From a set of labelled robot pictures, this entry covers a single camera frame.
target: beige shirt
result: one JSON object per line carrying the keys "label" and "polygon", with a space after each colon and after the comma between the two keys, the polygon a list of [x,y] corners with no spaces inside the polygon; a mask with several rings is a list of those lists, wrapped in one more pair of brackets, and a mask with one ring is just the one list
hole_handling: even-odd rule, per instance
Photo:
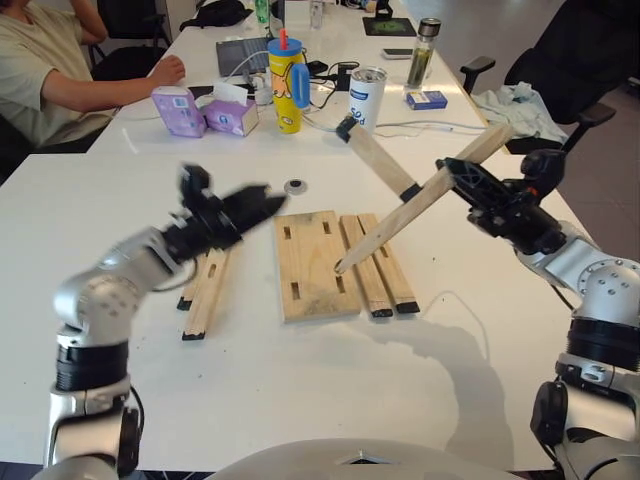
{"label": "beige shirt", "polygon": [[106,112],[82,114],[42,98],[51,70],[80,81],[91,73],[73,13],[29,4],[31,25],[0,13],[0,115],[36,147],[70,142],[105,126]]}

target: person's arm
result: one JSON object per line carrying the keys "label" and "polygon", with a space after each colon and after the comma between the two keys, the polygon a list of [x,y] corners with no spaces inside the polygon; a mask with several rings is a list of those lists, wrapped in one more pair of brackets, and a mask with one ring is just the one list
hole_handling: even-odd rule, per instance
{"label": "person's arm", "polygon": [[109,33],[91,2],[89,0],[69,0],[69,2],[82,25],[82,44],[93,45],[104,42]]}
{"label": "person's arm", "polygon": [[51,70],[42,86],[42,96],[69,110],[97,112],[147,98],[154,88],[175,85],[184,76],[182,61],[173,55],[160,60],[150,76],[119,82],[83,82]]}

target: person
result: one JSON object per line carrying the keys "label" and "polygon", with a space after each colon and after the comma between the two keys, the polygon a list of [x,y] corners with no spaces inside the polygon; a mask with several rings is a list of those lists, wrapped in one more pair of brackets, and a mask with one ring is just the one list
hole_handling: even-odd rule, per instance
{"label": "person", "polygon": [[93,81],[81,45],[102,42],[107,29],[90,0],[69,4],[73,13],[0,0],[0,115],[44,151],[86,151],[111,109],[185,76],[182,61],[169,56],[146,78]]}

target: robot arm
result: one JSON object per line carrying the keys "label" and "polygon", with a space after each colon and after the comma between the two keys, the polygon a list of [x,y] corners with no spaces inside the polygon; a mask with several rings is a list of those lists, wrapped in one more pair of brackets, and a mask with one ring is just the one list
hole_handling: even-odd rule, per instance
{"label": "robot arm", "polygon": [[540,207],[564,160],[561,151],[534,152],[523,160],[524,179],[504,181],[465,161],[437,165],[453,174],[471,223],[505,238],[526,267],[582,300],[557,378],[538,392],[534,435],[553,449],[566,479],[640,478],[640,264],[603,253]]}
{"label": "robot arm", "polygon": [[266,185],[219,199],[197,166],[181,173],[184,209],[164,231],[148,228],[111,250],[98,265],[65,282],[56,293],[56,383],[51,388],[45,469],[39,479],[116,478],[133,472],[143,426],[125,406],[131,322],[144,297],[210,248],[226,249],[271,217],[283,196]]}

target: laptop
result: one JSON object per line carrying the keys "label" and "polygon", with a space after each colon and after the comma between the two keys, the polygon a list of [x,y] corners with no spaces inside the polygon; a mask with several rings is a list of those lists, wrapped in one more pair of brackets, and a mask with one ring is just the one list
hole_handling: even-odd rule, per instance
{"label": "laptop", "polygon": [[[278,35],[284,27],[285,0],[269,0],[269,35],[266,37],[247,38],[217,42],[218,70],[220,76],[228,77],[250,55],[267,49],[269,40]],[[269,66],[269,55],[256,55],[238,69],[234,75],[264,72]]]}

